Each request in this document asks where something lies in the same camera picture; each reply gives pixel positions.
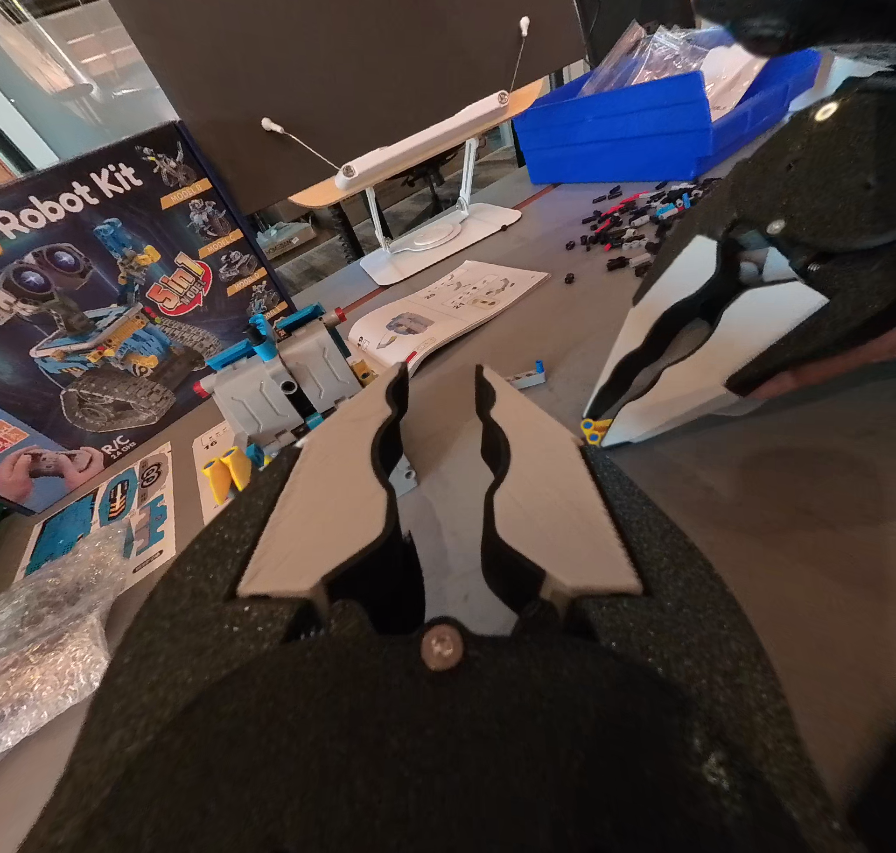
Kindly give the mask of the white folding stand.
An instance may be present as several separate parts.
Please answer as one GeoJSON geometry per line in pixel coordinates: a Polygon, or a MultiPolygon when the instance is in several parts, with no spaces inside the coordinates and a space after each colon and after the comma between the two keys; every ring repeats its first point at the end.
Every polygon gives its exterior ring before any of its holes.
{"type": "Polygon", "coordinates": [[[509,122],[534,102],[539,84],[513,92],[521,56],[530,33],[531,19],[519,20],[520,50],[509,89],[483,97],[453,115],[398,142],[379,147],[336,166],[332,177],[291,196],[305,209],[335,209],[348,197],[364,195],[378,248],[362,255],[360,265],[378,287],[390,287],[417,275],[431,265],[486,239],[517,222],[521,212],[487,203],[474,203],[471,190],[478,139],[494,127],[509,122]],[[437,156],[464,145],[462,181],[454,206],[403,235],[390,237],[379,212],[375,185],[427,164],[437,156]]]}

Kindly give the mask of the person's right hand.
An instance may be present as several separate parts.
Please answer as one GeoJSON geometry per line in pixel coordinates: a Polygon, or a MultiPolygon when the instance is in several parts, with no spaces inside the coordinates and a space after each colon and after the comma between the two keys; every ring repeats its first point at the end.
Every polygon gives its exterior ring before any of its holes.
{"type": "Polygon", "coordinates": [[[895,359],[891,358],[886,361],[859,366],[848,373],[840,374],[826,381],[809,384],[799,388],[790,388],[789,390],[779,392],[773,396],[760,396],[757,394],[759,390],[756,389],[755,392],[751,393],[747,398],[762,406],[783,403],[803,403],[829,398],[880,381],[894,381],[894,379],[895,359]]]}

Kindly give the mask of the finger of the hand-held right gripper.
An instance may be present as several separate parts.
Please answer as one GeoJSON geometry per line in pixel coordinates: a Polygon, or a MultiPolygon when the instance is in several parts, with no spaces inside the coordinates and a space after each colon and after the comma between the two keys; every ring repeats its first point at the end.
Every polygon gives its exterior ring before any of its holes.
{"type": "Polygon", "coordinates": [[[584,408],[586,419],[608,416],[687,326],[718,321],[730,303],[730,256],[719,242],[696,235],[651,280],[626,316],[584,408]]]}
{"type": "Polygon", "coordinates": [[[721,247],[730,256],[729,305],[714,325],[687,326],[637,377],[602,418],[614,422],[601,447],[638,444],[701,416],[749,410],[728,381],[827,305],[828,298],[796,274],[743,284],[737,246],[721,247]]]}

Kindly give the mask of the blue plastic bin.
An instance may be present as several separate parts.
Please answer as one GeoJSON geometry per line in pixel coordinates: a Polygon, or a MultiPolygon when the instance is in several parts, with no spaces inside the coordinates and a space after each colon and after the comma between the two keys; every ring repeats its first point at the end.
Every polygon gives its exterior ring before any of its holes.
{"type": "Polygon", "coordinates": [[[782,120],[821,63],[813,50],[770,60],[735,108],[715,120],[702,75],[691,72],[587,97],[579,77],[512,123],[532,183],[691,180],[782,120]]]}

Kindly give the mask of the clear plastic bags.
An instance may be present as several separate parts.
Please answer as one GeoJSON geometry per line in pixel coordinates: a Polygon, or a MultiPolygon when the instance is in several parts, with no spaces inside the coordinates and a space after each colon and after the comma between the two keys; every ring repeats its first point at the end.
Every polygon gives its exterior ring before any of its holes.
{"type": "Polygon", "coordinates": [[[695,72],[716,121],[739,105],[768,60],[745,50],[722,27],[657,25],[649,31],[633,20],[588,74],[578,97],[695,72]]]}

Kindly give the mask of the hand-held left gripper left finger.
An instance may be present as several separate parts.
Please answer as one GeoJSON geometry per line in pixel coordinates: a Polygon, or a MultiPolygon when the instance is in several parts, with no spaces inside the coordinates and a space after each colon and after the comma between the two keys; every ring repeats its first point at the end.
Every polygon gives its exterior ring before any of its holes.
{"type": "Polygon", "coordinates": [[[239,581],[241,598],[311,599],[397,524],[408,366],[399,363],[306,437],[239,581]]]}

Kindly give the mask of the instruction booklet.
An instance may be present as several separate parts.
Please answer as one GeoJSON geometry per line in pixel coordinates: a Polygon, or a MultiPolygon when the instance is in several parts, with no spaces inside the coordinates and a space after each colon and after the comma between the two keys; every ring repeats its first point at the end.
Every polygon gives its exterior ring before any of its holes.
{"type": "Polygon", "coordinates": [[[376,372],[404,363],[411,376],[431,354],[502,314],[550,277],[465,261],[432,285],[359,318],[349,342],[376,372]]]}

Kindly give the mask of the dark blue robot kit box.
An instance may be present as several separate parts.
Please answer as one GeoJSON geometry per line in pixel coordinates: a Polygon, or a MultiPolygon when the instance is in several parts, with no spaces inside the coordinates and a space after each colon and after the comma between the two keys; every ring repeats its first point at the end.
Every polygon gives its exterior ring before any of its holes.
{"type": "Polygon", "coordinates": [[[46,511],[196,407],[294,307],[180,121],[1,188],[2,511],[46,511]]]}

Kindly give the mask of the sticker sheet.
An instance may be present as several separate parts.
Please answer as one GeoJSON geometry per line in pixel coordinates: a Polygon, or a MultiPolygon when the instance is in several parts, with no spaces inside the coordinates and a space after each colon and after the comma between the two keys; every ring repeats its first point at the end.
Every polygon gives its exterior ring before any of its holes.
{"type": "Polygon", "coordinates": [[[170,444],[126,467],[36,525],[17,569],[19,581],[69,554],[91,532],[108,525],[129,528],[129,590],[176,556],[170,444]]]}

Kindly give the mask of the pile of small brick pieces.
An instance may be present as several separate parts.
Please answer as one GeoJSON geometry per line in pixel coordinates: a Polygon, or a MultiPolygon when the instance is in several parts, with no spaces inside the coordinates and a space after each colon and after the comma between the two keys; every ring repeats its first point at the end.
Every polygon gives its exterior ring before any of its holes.
{"type": "Polygon", "coordinates": [[[636,192],[615,185],[592,200],[592,212],[581,219],[580,235],[566,241],[566,251],[602,257],[608,272],[628,269],[643,278],[672,229],[720,180],[663,181],[636,192]]]}

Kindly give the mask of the white instruction sheet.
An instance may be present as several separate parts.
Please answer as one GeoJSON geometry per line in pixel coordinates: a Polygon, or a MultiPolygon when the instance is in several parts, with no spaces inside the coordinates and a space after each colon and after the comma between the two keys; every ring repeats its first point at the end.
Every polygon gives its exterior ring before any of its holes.
{"type": "Polygon", "coordinates": [[[221,473],[217,466],[211,468],[212,477],[207,476],[205,468],[212,462],[218,462],[223,455],[233,448],[234,433],[227,421],[214,425],[210,430],[197,436],[193,441],[192,451],[196,470],[196,483],[199,494],[203,524],[208,525],[232,500],[237,492],[237,485],[230,468],[222,466],[221,473]],[[219,501],[216,488],[221,486],[217,480],[227,479],[229,485],[219,501]]]}

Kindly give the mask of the black board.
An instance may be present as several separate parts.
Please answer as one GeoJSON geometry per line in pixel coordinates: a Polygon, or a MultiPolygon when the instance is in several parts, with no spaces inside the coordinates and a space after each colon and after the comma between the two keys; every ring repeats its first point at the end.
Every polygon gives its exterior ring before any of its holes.
{"type": "Polygon", "coordinates": [[[585,54],[574,0],[108,0],[238,210],[585,54]]]}

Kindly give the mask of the bubble wrap bag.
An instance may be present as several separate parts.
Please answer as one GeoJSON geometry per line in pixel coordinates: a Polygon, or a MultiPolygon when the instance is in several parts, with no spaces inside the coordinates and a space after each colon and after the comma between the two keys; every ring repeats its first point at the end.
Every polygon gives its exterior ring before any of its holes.
{"type": "Polygon", "coordinates": [[[110,605],[126,587],[132,549],[130,524],[111,524],[15,583],[2,593],[2,642],[47,633],[110,605]]]}
{"type": "Polygon", "coordinates": [[[105,618],[80,614],[2,654],[2,757],[97,690],[110,660],[105,618]]]}

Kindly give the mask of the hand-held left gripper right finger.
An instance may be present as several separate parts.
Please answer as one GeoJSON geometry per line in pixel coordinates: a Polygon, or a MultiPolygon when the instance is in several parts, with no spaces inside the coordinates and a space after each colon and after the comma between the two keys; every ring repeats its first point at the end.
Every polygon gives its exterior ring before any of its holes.
{"type": "Polygon", "coordinates": [[[476,366],[480,454],[492,474],[480,562],[499,599],[640,596],[634,568],[579,439],[476,366]]]}

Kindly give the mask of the grey blue brick robot model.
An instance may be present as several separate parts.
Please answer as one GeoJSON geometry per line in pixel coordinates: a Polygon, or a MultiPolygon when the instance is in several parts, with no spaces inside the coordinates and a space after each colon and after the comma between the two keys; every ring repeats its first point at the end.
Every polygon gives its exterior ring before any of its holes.
{"type": "Polygon", "coordinates": [[[205,468],[209,478],[213,466],[221,473],[228,466],[238,494],[283,448],[301,447],[340,405],[379,380],[379,372],[353,358],[338,331],[343,321],[342,309],[326,311],[319,303],[277,321],[259,311],[240,342],[208,360],[211,374],[196,390],[234,433],[233,448],[205,468]]]}

